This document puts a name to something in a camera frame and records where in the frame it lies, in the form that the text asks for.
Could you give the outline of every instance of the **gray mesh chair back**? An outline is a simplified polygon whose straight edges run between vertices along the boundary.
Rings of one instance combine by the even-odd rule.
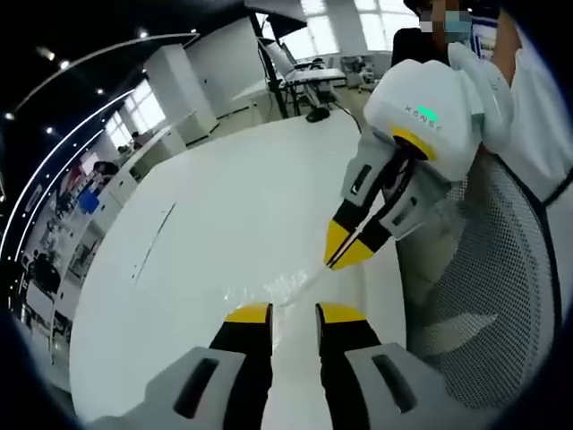
[[[449,202],[457,210],[446,222],[442,214],[398,244],[408,349],[467,407],[501,409],[535,374],[558,326],[549,229],[527,190],[490,156]],[[412,251],[421,247],[424,255]]]

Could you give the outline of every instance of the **white wall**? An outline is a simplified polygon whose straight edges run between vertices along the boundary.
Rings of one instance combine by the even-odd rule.
[[[248,106],[248,100],[231,100],[265,77],[247,18],[209,34],[185,51],[217,117]]]
[[[145,68],[150,87],[169,123],[178,124],[195,111],[205,133],[217,125],[218,121],[181,45],[158,49],[145,63]]]

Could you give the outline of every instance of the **green indicator light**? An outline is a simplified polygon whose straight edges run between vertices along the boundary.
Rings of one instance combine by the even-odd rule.
[[[434,121],[434,122],[438,122],[438,116],[431,111],[430,109],[424,107],[424,106],[418,106],[418,111],[422,114],[422,115],[426,115],[428,116],[428,119],[430,121]]]

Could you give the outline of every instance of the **white desk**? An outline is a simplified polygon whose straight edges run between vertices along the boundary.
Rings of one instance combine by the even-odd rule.
[[[143,400],[146,383],[225,316],[281,303],[321,262],[326,229],[359,139],[341,111],[318,124],[292,118],[231,134],[154,168],[120,212],[83,285],[70,354],[73,402],[93,420]],[[263,428],[325,428],[314,304],[363,309],[382,342],[406,345],[396,247],[327,271],[275,314]]]

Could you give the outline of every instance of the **black cable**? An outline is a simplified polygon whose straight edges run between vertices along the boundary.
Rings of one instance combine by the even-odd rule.
[[[337,106],[339,109],[343,110],[347,115],[350,115],[352,117],[352,119],[355,120],[356,126],[358,127],[358,131],[360,133],[362,133],[362,127],[360,126],[360,124],[358,124],[358,120],[356,119],[356,117],[354,115],[352,115],[352,113],[350,113],[349,110],[346,110],[343,107],[341,107],[336,101],[333,101],[332,104],[334,106]]]

